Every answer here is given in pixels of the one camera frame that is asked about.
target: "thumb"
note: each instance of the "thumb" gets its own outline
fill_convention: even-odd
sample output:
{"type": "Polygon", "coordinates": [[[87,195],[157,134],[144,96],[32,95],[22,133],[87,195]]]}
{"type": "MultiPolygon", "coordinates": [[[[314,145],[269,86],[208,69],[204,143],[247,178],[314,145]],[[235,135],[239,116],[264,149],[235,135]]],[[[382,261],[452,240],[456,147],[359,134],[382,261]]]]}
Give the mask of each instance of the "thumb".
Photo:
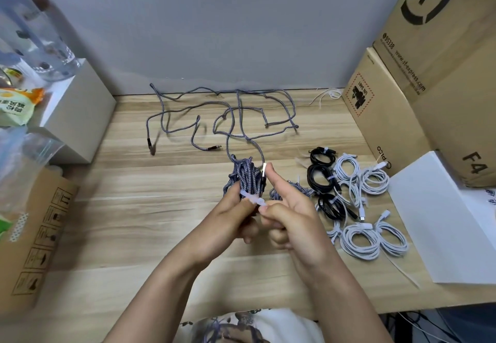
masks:
{"type": "Polygon", "coordinates": [[[286,229],[294,227],[295,221],[301,216],[282,203],[275,203],[270,206],[260,206],[258,212],[263,217],[280,222],[286,229]]]}
{"type": "Polygon", "coordinates": [[[239,225],[255,210],[255,207],[257,207],[256,203],[252,203],[248,198],[244,198],[241,202],[227,211],[226,214],[239,225]]]}

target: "wall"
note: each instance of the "wall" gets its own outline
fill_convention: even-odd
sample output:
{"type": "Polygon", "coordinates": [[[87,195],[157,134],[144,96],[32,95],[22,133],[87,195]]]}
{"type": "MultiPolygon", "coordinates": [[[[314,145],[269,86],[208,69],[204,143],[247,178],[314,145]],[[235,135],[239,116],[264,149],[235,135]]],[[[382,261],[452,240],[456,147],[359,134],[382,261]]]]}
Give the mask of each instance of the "wall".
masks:
{"type": "Polygon", "coordinates": [[[344,87],[396,0],[52,0],[112,93],[344,87]]]}

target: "tangled gray cable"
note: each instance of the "tangled gray cable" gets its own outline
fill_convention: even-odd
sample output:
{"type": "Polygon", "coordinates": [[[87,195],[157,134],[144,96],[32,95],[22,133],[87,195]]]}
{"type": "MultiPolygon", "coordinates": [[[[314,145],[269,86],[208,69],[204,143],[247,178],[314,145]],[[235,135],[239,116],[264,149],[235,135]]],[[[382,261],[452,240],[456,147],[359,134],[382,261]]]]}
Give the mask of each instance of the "tangled gray cable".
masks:
{"type": "MultiPolygon", "coordinates": [[[[315,190],[310,188],[305,188],[301,186],[299,182],[293,182],[288,180],[288,183],[293,185],[299,192],[302,192],[309,198],[312,196],[313,193],[315,193],[315,190]]],[[[279,195],[279,193],[277,193],[275,189],[271,189],[269,191],[269,197],[271,200],[282,201],[282,197],[279,195]]]]}
{"type": "Polygon", "coordinates": [[[234,89],[234,90],[227,90],[227,91],[214,91],[213,89],[209,89],[206,87],[197,87],[195,89],[183,92],[182,94],[179,94],[179,96],[177,96],[177,97],[170,97],[170,96],[167,96],[167,95],[169,95],[168,93],[159,92],[155,88],[153,83],[150,83],[150,87],[152,87],[153,91],[157,94],[158,99],[160,101],[160,104],[162,106],[162,112],[151,115],[150,117],[148,117],[146,119],[146,135],[147,135],[147,142],[148,142],[148,148],[150,149],[150,153],[152,153],[153,146],[152,146],[152,143],[150,140],[149,121],[152,118],[157,117],[157,116],[160,116],[160,127],[162,128],[162,130],[166,134],[175,133],[175,132],[178,132],[181,130],[186,130],[186,129],[189,129],[191,127],[195,127],[193,129],[193,133],[191,135],[191,144],[194,147],[196,147],[197,149],[202,150],[202,151],[210,151],[210,150],[215,150],[215,149],[220,148],[221,146],[201,147],[201,146],[198,146],[197,144],[195,144],[195,134],[196,134],[198,127],[199,127],[200,115],[197,115],[196,120],[190,125],[187,125],[185,127],[178,128],[178,129],[169,130],[169,123],[171,120],[170,113],[179,113],[179,112],[183,112],[183,111],[188,112],[191,109],[198,108],[198,107],[208,105],[208,104],[221,104],[221,105],[226,106],[226,110],[224,111],[224,113],[222,113],[220,116],[218,116],[214,120],[214,124],[213,124],[213,128],[212,128],[212,133],[223,134],[226,136],[227,156],[234,163],[234,170],[229,175],[229,182],[226,184],[226,186],[224,186],[224,194],[226,193],[227,189],[229,189],[229,187],[238,180],[241,182],[241,189],[247,191],[250,194],[255,194],[255,193],[260,194],[260,190],[261,190],[261,188],[260,188],[260,182],[261,182],[260,170],[258,168],[256,168],[255,165],[252,163],[252,161],[251,161],[252,157],[250,157],[248,159],[238,160],[238,159],[236,159],[236,157],[233,154],[229,153],[229,138],[231,138],[231,137],[232,138],[245,138],[248,142],[250,142],[252,145],[254,145],[257,148],[258,152],[260,153],[260,157],[262,158],[262,163],[264,163],[264,161],[265,161],[264,153],[262,152],[262,149],[257,144],[257,142],[255,142],[255,139],[262,138],[262,137],[275,136],[277,134],[284,133],[286,131],[286,129],[297,129],[298,128],[298,125],[293,122],[293,118],[296,115],[295,102],[286,90],[273,89],[273,90],[264,90],[264,91],[251,91],[251,90],[234,89]],[[164,101],[162,99],[164,97],[168,100],[177,101],[182,96],[184,96],[188,93],[206,93],[206,92],[213,92],[216,96],[219,96],[221,93],[235,93],[236,99],[238,102],[238,106],[233,108],[228,102],[223,102],[223,101],[219,101],[219,100],[212,100],[209,102],[202,102],[202,103],[197,104],[197,105],[188,106],[188,107],[185,107],[182,109],[165,109],[164,101]],[[293,108],[293,113],[291,114],[289,112],[288,108],[286,107],[286,104],[284,102],[282,102],[280,99],[276,98],[275,96],[267,95],[268,93],[271,93],[271,92],[282,92],[290,101],[291,106],[293,108]],[[240,95],[261,95],[261,96],[265,97],[266,99],[275,100],[276,102],[281,104],[281,106],[284,108],[284,110],[286,111],[286,114],[288,115],[288,118],[286,120],[282,120],[282,121],[269,122],[267,120],[267,117],[265,116],[265,112],[264,112],[263,108],[257,108],[257,107],[252,107],[252,106],[244,107],[242,104],[240,95]],[[261,135],[255,136],[255,137],[249,137],[248,135],[246,135],[245,130],[243,128],[243,111],[245,109],[260,112],[262,114],[266,128],[268,128],[272,125],[284,124],[286,122],[289,122],[291,125],[286,126],[282,130],[275,132],[275,133],[261,134],[261,135]],[[235,117],[234,117],[234,111],[235,110],[238,110],[238,113],[239,113],[239,128],[241,129],[241,134],[233,134],[233,129],[234,129],[234,126],[236,123],[235,117]],[[231,114],[231,127],[229,128],[229,131],[225,132],[222,130],[218,130],[217,129],[217,122],[221,118],[223,120],[225,120],[227,118],[228,113],[231,114]],[[164,115],[165,114],[168,114],[168,117],[167,117],[167,123],[164,126],[164,115]]]}

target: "wooden table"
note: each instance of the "wooden table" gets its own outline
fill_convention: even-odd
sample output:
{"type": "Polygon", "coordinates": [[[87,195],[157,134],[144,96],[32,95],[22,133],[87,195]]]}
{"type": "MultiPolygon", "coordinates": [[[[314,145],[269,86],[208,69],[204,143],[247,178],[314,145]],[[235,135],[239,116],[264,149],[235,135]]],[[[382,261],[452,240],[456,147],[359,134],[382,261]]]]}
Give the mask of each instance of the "wooden table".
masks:
{"type": "MultiPolygon", "coordinates": [[[[362,165],[375,163],[343,100],[326,97],[321,108],[317,103],[308,106],[316,94],[315,90],[291,91],[297,104],[297,133],[288,130],[258,141],[265,158],[283,177],[296,181],[300,176],[304,185],[306,170],[295,157],[315,146],[357,154],[362,165]]],[[[235,101],[234,96],[192,95],[170,106],[213,99],[235,101]]],[[[280,106],[262,97],[245,97],[244,103],[263,106],[269,120],[285,117],[280,106]]],[[[67,170],[66,176],[79,182],[81,189],[38,306],[22,318],[4,321],[0,326],[2,341],[101,341],[160,259],[219,201],[233,168],[225,151],[195,149],[189,142],[189,129],[169,137],[162,133],[156,155],[149,154],[144,122],[159,109],[156,96],[118,97],[94,163],[67,170]]],[[[173,116],[172,127],[191,123],[201,114],[206,129],[198,131],[197,142],[224,146],[225,137],[211,133],[212,122],[221,109],[205,106],[173,116]]],[[[227,120],[221,127],[229,124],[227,120]]],[[[244,127],[251,135],[265,132],[256,112],[245,113],[244,127]]],[[[151,125],[153,138],[158,130],[155,119],[151,125]]],[[[252,155],[255,164],[260,162],[257,151],[246,141],[232,140],[231,151],[238,158],[252,155]]],[[[366,210],[368,221],[374,222],[389,209],[388,221],[405,232],[387,193],[370,198],[370,204],[366,210]]],[[[340,253],[379,313],[496,301],[496,286],[434,284],[414,246],[405,258],[395,261],[421,289],[383,254],[373,262],[363,262],[340,253]]],[[[290,258],[272,249],[266,234],[262,234],[251,245],[237,240],[200,275],[183,320],[269,307],[292,308],[314,317],[290,258]]]]}

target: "plastic bottle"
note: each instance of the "plastic bottle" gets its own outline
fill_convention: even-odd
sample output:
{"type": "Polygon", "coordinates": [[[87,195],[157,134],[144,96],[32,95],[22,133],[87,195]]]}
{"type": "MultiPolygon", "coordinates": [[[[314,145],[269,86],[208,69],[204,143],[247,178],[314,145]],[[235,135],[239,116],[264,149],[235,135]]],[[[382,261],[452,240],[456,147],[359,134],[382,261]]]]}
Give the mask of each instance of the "plastic bottle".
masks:
{"type": "Polygon", "coordinates": [[[0,38],[46,81],[73,77],[80,67],[32,0],[0,0],[0,38]]]}

